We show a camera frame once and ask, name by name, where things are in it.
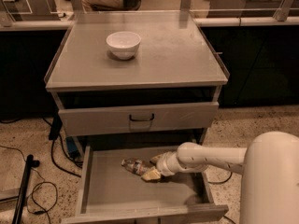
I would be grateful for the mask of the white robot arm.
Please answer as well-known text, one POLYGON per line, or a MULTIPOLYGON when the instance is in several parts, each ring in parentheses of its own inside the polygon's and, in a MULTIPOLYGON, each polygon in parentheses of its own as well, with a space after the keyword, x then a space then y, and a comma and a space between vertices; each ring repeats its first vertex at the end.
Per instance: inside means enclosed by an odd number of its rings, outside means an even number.
POLYGON ((186 142, 153 158, 142 178, 198 173, 212 165, 242 175, 239 224, 299 224, 299 137, 269 132, 246 147, 186 142))

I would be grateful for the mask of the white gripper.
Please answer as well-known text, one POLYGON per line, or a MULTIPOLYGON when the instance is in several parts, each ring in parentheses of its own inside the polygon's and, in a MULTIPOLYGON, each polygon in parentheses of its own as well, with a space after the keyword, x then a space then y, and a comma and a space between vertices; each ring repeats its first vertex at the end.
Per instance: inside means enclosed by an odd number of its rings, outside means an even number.
POLYGON ((163 176, 171 176, 180 173, 182 168, 175 152, 165 152, 152 157, 149 162, 156 164, 145 172, 141 178, 144 181, 158 181, 163 176))

